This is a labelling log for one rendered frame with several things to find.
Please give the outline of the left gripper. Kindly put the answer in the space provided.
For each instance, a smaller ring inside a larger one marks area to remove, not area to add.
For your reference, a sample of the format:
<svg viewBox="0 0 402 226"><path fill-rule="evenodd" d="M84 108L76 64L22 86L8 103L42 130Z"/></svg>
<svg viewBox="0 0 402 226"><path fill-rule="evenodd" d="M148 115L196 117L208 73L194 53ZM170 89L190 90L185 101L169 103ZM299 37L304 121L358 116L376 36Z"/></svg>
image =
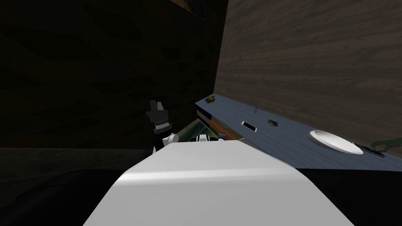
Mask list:
<svg viewBox="0 0 402 226"><path fill-rule="evenodd" d="M168 121L168 111L164 110L162 102L151 100L150 107L151 111L147 111L146 115L152 123L158 124L162 122L166 123L166 121Z"/></svg>

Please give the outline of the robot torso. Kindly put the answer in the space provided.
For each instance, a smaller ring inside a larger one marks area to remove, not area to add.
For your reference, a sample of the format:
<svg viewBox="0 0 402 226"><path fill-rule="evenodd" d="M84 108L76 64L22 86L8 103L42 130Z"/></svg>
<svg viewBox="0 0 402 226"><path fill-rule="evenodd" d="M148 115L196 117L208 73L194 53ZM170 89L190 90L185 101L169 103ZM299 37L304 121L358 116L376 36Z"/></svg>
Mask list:
<svg viewBox="0 0 402 226"><path fill-rule="evenodd" d="M296 168L237 140L171 143L124 172L83 226L354 226Z"/></svg>

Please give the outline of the blue table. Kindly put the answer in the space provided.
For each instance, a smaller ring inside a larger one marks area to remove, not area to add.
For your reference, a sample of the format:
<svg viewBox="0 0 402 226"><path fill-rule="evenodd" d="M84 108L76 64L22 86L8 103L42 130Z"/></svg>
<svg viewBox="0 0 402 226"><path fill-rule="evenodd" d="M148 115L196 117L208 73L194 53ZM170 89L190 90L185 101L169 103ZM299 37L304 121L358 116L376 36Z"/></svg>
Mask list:
<svg viewBox="0 0 402 226"><path fill-rule="evenodd" d="M263 111L260 107L254 113L255 107L220 95L216 95L215 99L210 104L201 99L196 105L268 155L292 167L402 172L402 159L399 157L386 154L386 158L382 158L368 152L354 155L325 149L307 138L312 127ZM278 127L270 126L269 119L276 120ZM255 126L257 131L241 125L242 121Z"/></svg>

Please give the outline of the white plate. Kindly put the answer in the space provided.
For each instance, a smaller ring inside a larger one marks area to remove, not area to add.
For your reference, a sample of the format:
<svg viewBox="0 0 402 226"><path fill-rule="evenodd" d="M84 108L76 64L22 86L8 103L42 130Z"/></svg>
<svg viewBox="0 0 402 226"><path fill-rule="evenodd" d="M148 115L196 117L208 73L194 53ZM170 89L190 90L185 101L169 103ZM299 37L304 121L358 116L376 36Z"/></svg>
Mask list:
<svg viewBox="0 0 402 226"><path fill-rule="evenodd" d="M346 154L362 155L363 150L355 144L337 135L322 130L312 130L307 133L307 138L316 145Z"/></svg>

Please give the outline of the flat black object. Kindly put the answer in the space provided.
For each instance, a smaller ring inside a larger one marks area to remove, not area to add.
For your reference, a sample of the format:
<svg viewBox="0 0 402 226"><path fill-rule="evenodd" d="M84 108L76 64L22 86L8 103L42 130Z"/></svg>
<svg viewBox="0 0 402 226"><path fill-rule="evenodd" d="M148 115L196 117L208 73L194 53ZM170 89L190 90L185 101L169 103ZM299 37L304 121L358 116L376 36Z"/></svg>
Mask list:
<svg viewBox="0 0 402 226"><path fill-rule="evenodd" d="M382 152L374 151L373 149L371 149L371 148L369 148L367 146L364 146L364 145L361 145L361 144L358 144L358 143L355 143L355 142L352 142L352 143L355 146L357 146L359 149L363 150L363 151L366 151L368 153L371 153L373 155L376 155L376 156L379 156L379 157L382 157L382 158L386 158L386 156Z"/></svg>

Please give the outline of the green plant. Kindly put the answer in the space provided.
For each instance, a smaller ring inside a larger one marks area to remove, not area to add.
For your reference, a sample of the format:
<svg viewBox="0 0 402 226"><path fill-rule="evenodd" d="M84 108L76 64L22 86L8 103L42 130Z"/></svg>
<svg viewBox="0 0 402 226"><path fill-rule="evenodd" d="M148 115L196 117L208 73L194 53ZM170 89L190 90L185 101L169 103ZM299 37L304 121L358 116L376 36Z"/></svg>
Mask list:
<svg viewBox="0 0 402 226"><path fill-rule="evenodd" d="M377 146L385 145L383 149L377 149ZM402 137L391 140L379 140L371 143L371 150L375 152L387 152L392 147L402 147Z"/></svg>

